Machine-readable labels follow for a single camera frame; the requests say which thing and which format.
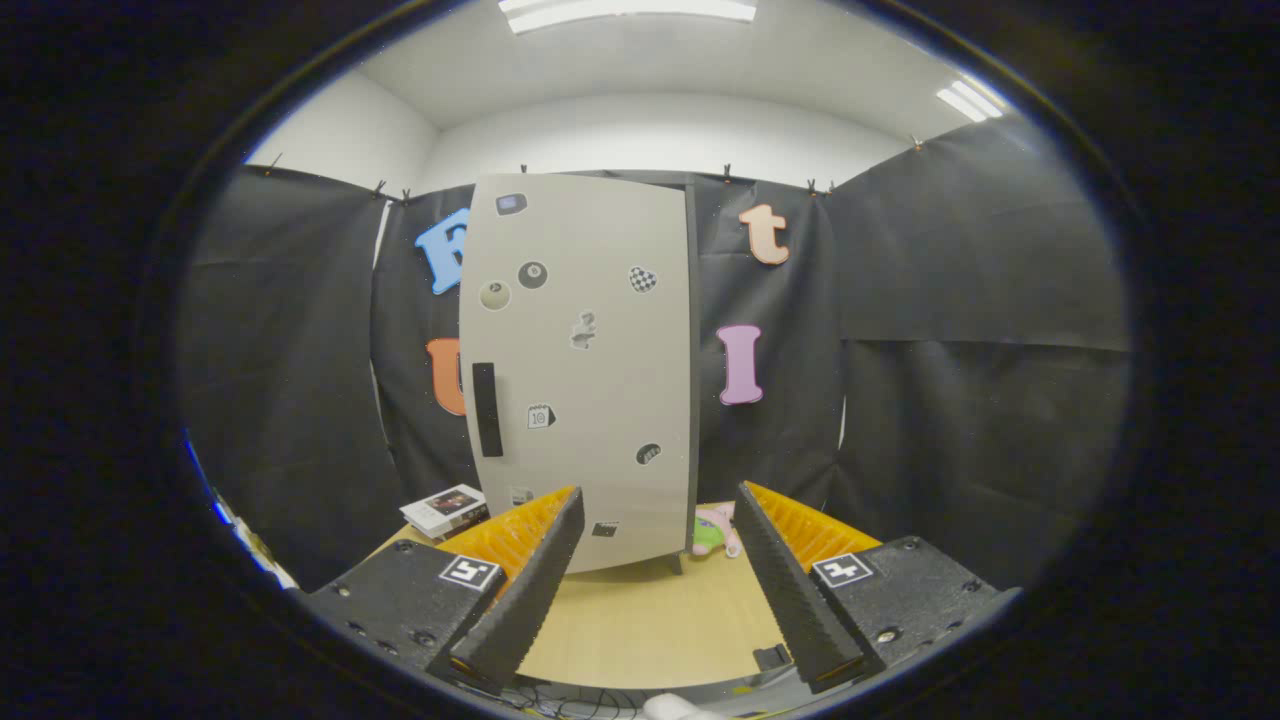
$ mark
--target wooden table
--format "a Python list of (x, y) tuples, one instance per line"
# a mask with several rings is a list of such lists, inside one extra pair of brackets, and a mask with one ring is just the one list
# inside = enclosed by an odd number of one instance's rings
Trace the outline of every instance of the wooden table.
[[(383, 547), (398, 539), (434, 544), (406, 525)], [(759, 673), (751, 651), (781, 643), (782, 633), (746, 556), (717, 548), (684, 555), (681, 565), (682, 575), (662, 557), (564, 575), (520, 674), (671, 689)]]

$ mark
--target black curtain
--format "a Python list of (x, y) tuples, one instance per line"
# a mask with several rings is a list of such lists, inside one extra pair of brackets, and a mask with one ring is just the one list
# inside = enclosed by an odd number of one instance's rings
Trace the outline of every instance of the black curtain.
[(370, 377), (385, 199), (242, 168), (201, 228), (178, 310), (179, 402), (210, 483), (305, 589), (394, 533)]
[(458, 483), (480, 487), (467, 420), (435, 400), (426, 343), (458, 336), (458, 286), (431, 292), (431, 270), (420, 234), (471, 206), (475, 186), (413, 197), (387, 222), (372, 287), (372, 363), (383, 420), (401, 487), (420, 500)]
[[(680, 172), (584, 173), (686, 191), (696, 238), (700, 288), (700, 464), (698, 500), (727, 501), (751, 479), (820, 506), (835, 477), (840, 428), (840, 332), (832, 306), (833, 233), (823, 196), (777, 183)], [(426, 343), (458, 337), (458, 288), (431, 292), (416, 238), (470, 206), (474, 186), (403, 204), (383, 240), (374, 275), (372, 351), (383, 418), (406, 492), (424, 497), (460, 482), (479, 487), (466, 420), (434, 398)], [(781, 265), (756, 260), (739, 213), (762, 202), (786, 218)], [(716, 331), (754, 324), (756, 382), (764, 397), (724, 406), (724, 348)]]
[(1130, 375), (1116, 237), (1006, 117), (836, 190), (844, 393), (827, 511), (1024, 584), (1106, 478)]
[[(733, 498), (753, 480), (822, 507), (840, 432), (840, 325), (832, 305), (835, 234), (823, 196), (771, 182), (691, 178), (698, 218), (701, 379), (698, 500)], [(776, 231), (790, 250), (781, 265), (751, 255), (739, 214), (768, 204), (786, 218)], [(749, 405), (719, 402), (724, 325), (760, 328), (756, 384)]]

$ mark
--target ceiling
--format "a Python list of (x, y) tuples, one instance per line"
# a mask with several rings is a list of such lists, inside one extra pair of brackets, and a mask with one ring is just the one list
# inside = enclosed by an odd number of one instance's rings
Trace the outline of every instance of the ceiling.
[(934, 97), (960, 77), (955, 70), (823, 0), (759, 0), (753, 23), (634, 15), (518, 37), (497, 0), (474, 0), (360, 69), (439, 129), (549, 100), (621, 92), (765, 100), (902, 141), (969, 122)]

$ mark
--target orange gripper pad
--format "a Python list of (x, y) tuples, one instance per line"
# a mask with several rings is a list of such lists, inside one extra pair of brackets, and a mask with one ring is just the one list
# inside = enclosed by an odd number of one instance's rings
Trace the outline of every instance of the orange gripper pad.
[(823, 515), (785, 495), (753, 482), (748, 482), (746, 487), (755, 496), (755, 501), (760, 503), (760, 509), (773, 521), (773, 527), (777, 528), (778, 534), (791, 548), (791, 555), (795, 555), (796, 562), (804, 568), (805, 573), (818, 560), (846, 552), (861, 552), (881, 543), (867, 533)]
[(507, 573), (507, 583), (502, 585), (497, 601), (507, 592), (516, 575), (525, 569), (529, 557), (543, 542), (543, 536), (552, 527), (564, 501), (573, 492), (573, 486), (544, 495), (524, 505), (490, 518), (474, 528), (468, 528), (435, 546), (436, 550), (465, 555), (476, 560), (486, 560), (502, 565)]

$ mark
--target blue letter f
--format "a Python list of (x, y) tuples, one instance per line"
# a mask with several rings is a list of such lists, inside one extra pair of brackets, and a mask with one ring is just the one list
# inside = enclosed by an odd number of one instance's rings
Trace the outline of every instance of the blue letter f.
[(442, 295), (444, 291), (462, 281), (462, 243), (467, 240), (467, 219), (471, 209), (463, 208), (431, 225), (425, 233), (413, 241), (415, 247), (421, 247), (426, 254), (426, 261), (431, 265), (431, 274), (435, 282), (431, 283), (431, 292)]

